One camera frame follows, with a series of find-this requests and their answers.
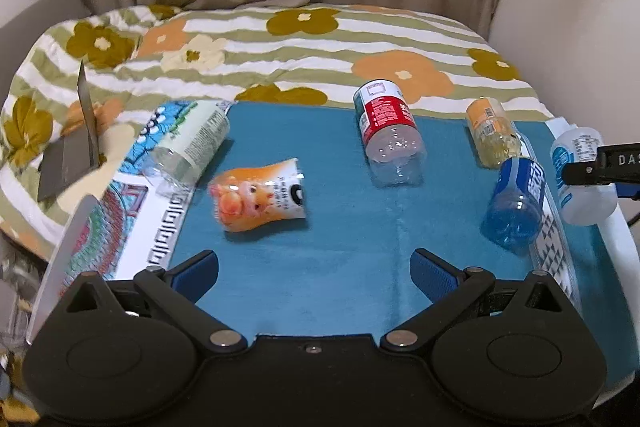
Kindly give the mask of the yellow orange label cup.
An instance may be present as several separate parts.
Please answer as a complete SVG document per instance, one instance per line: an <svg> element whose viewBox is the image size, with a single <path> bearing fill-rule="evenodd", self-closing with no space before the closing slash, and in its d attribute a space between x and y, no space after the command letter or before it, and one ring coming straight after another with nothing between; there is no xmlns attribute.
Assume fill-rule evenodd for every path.
<svg viewBox="0 0 640 427"><path fill-rule="evenodd" d="M466 109L466 121L483 167L498 169L503 161L521 155L521 140L495 98L473 101Z"/></svg>

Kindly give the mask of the red label clear cup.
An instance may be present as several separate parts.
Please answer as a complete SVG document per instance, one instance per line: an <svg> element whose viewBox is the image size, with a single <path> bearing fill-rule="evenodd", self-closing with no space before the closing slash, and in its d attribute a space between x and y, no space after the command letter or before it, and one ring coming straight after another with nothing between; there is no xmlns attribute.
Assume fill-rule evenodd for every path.
<svg viewBox="0 0 640 427"><path fill-rule="evenodd" d="M354 94L364 153L377 186L420 185L425 147L399 87L375 79Z"/></svg>

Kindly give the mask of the colourful patterned board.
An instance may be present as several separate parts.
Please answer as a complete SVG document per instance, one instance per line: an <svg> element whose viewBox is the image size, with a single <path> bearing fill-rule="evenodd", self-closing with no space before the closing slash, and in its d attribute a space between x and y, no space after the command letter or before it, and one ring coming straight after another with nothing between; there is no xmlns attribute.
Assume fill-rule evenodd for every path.
<svg viewBox="0 0 640 427"><path fill-rule="evenodd" d="M82 272L123 280L144 268L167 268L194 189L164 197L142 169L178 110L190 101L157 107L101 196L85 195L67 222L40 285L26 340L32 343L58 300Z"/></svg>

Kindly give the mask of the white sheet under cloth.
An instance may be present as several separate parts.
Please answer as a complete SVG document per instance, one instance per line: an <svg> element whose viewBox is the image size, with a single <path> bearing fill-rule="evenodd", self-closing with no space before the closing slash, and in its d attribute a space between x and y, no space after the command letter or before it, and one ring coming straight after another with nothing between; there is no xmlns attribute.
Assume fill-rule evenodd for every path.
<svg viewBox="0 0 640 427"><path fill-rule="evenodd" d="M552 143L534 147L546 170L544 224L532 258L559 283L604 353L608 377L596 404L623 391L639 372L639 254L620 208L589 227L564 220Z"/></svg>

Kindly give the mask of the teal patterned cloth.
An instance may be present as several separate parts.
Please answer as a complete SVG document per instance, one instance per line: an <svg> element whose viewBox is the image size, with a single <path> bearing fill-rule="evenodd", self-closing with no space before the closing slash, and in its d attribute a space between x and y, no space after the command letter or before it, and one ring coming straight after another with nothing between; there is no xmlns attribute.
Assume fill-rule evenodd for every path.
<svg viewBox="0 0 640 427"><path fill-rule="evenodd" d="M421 117L420 185L379 187L352 109L239 103L207 176L296 158L305 219L228 233L198 184L171 260L210 249L219 277L201 307L246 337L259 334L380 337L427 306L410 256L425 248L452 265L503 280L537 267L532 254L488 241L480 226L498 174L477 164L466 124Z"/></svg>

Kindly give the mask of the grey laptop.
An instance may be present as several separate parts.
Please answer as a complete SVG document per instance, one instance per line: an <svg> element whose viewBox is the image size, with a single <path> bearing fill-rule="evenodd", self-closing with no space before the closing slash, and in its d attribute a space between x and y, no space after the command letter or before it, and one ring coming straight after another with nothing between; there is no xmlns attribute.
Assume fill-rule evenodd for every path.
<svg viewBox="0 0 640 427"><path fill-rule="evenodd" d="M44 150L40 164L38 202L58 197L100 165L98 124L84 63L80 63L79 67L77 94L82 121Z"/></svg>

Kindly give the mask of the floral striped quilt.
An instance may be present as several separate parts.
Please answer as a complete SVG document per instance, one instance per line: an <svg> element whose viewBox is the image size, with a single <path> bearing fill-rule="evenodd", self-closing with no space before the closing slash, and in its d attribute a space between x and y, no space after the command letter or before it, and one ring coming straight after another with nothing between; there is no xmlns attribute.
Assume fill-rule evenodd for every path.
<svg viewBox="0 0 640 427"><path fill-rule="evenodd" d="M183 11L136 5L65 17L38 31L10 69L1 105L1 228L49 259L70 214L101 195L125 155L153 146L172 100L222 98L348 107L375 78L396 82L416 115L461 118L495 98L516 121L550 114L518 70L450 18L367 5ZM84 117L85 78L98 123L100 168L61 196L37 196L40 162Z"/></svg>

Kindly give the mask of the grey headboard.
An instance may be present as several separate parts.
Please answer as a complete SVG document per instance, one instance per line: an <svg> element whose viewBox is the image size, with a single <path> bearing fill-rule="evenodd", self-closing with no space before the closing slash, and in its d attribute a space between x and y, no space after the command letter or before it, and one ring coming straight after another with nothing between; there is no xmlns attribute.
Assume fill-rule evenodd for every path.
<svg viewBox="0 0 640 427"><path fill-rule="evenodd" d="M39 0L1 27L0 96L6 101L11 81L36 40L51 26L91 15L82 0Z"/></svg>

